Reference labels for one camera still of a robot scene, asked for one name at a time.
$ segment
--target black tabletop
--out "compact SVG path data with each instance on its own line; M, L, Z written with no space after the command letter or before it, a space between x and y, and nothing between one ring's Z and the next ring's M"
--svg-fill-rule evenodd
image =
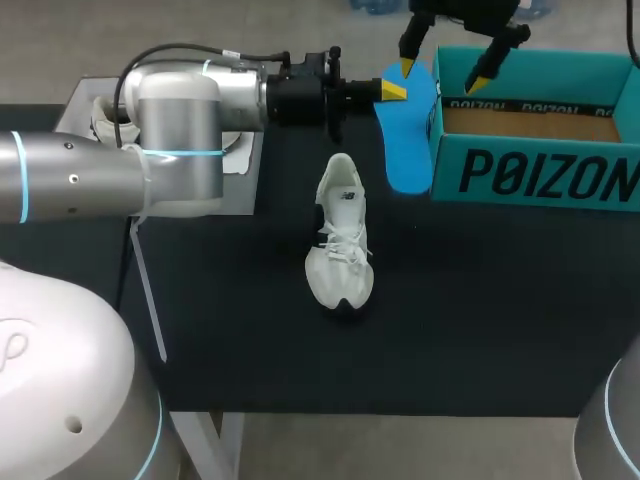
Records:
M270 128L253 217L144 224L166 364L135 263L122 315L169 408L577 415L638 331L640 218L394 194L375 120L344 130L338 149L316 130ZM351 325L325 316L304 273L337 151L366 188L376 275ZM112 300L122 224L3 227L0 256Z

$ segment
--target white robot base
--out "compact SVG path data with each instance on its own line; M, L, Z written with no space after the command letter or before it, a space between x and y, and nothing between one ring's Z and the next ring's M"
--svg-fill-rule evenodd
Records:
M0 478L177 480L183 449L100 297L0 262Z

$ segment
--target shoelace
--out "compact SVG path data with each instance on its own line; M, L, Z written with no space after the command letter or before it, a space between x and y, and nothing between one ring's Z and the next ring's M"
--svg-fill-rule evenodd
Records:
M365 252L360 246L360 237L364 232L364 228L355 235L345 233L339 228L334 227L331 223L325 222L325 228L329 230L327 242L321 243L321 247L325 247L325 252L329 258L343 260L349 265L367 266L367 253L373 255L367 249Z

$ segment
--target blue led ring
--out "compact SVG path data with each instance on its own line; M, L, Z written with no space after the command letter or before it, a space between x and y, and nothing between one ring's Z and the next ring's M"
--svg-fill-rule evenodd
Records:
M20 178L22 181L22 213L20 223L25 223L29 216L29 177L27 176L27 152L24 149L22 138L18 132L11 132L16 141L18 159L20 160Z

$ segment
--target black cable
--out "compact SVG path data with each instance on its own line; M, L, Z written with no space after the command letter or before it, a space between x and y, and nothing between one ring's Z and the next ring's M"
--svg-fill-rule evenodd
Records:
M640 58L638 58L638 52L636 52L636 46L633 42L633 0L627 0L627 46L631 60L637 68L640 68Z
M124 68L120 77L118 78L118 83L116 83L116 90L113 95L113 108L114 111L118 111L118 106L120 105L120 95L122 93L122 87L124 86L124 82L127 80L127 76L131 73L131 71L135 68L135 66L144 60L146 57L153 55L157 52L162 52L165 50L196 50L199 52L213 53L216 55L223 55L223 50L220 48L207 47L204 45L197 45L194 43L165 43L163 45L156 45L155 47L149 48L144 52L136 55L133 60L131 60L127 66ZM291 62L290 56L288 52L275 53L272 55L247 55L244 53L240 54L240 58L242 60L247 60L251 62L283 62L288 64ZM116 147L122 148L122 136L120 134L120 119L118 115L114 115L113 118L113 128L116 137ZM122 297L124 296L124 282L127 277L127 272L129 270L129 263L131 262L131 258L133 257L133 245L131 244L131 237L129 232L131 230L131 225L133 221L131 217L127 217L127 221L125 223L124 229L124 237L122 239L122 249L120 251L120 262L118 266L118 283L116 286L116 299L114 303L114 308L117 312L120 311L120 307L122 305Z

